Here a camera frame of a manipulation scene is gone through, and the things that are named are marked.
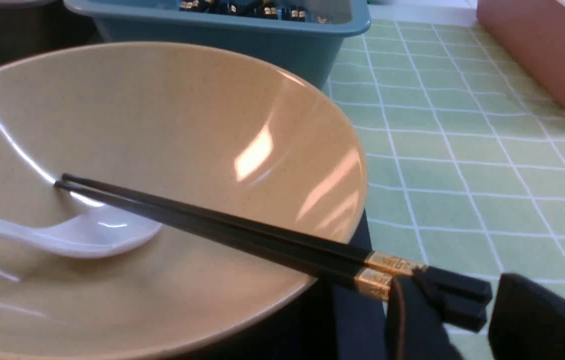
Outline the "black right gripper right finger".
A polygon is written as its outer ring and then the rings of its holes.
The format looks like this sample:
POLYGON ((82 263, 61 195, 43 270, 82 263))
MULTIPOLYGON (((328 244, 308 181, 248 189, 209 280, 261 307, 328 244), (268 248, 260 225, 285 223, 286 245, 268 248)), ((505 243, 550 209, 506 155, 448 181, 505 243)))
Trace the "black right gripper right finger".
POLYGON ((504 273, 487 337, 495 360, 565 360, 565 298, 504 273))

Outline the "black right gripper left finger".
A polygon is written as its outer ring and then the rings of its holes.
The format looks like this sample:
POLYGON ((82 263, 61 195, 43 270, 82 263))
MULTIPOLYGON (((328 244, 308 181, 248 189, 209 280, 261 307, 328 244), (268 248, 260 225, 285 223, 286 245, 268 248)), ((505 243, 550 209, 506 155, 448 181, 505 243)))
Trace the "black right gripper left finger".
POLYGON ((410 276, 394 276, 385 322, 388 360, 461 360, 442 319, 410 276))

